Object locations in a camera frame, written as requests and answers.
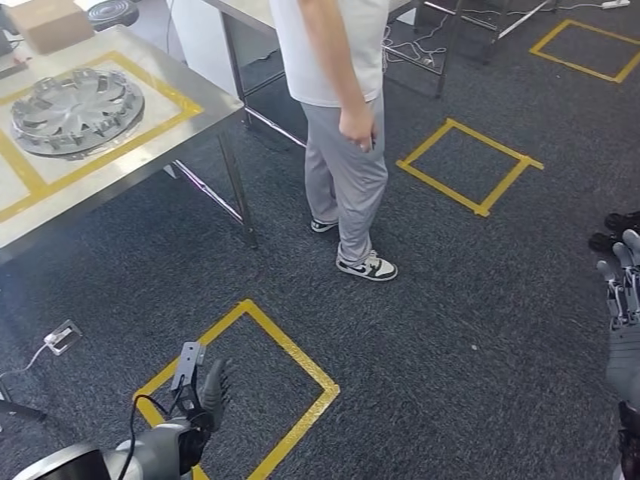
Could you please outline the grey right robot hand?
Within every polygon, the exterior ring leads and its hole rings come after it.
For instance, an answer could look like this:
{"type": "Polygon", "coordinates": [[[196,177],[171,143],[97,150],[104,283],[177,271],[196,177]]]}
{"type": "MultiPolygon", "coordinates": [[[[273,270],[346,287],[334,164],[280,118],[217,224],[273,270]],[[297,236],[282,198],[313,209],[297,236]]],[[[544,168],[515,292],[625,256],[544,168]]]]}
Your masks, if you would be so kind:
{"type": "Polygon", "coordinates": [[[639,409],[639,235],[627,229],[613,247],[622,276],[600,260],[597,269],[607,284],[609,358],[607,379],[631,408],[639,409]]]}

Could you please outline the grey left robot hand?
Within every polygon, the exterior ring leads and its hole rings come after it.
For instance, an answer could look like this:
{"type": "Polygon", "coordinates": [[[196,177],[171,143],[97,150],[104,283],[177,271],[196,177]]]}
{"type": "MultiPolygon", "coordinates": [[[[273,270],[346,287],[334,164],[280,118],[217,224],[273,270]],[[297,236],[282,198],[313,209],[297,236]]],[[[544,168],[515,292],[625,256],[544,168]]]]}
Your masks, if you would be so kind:
{"type": "Polygon", "coordinates": [[[230,368],[229,359],[216,359],[199,393],[200,404],[205,412],[206,428],[211,433],[221,427],[229,402],[230,368]]]}

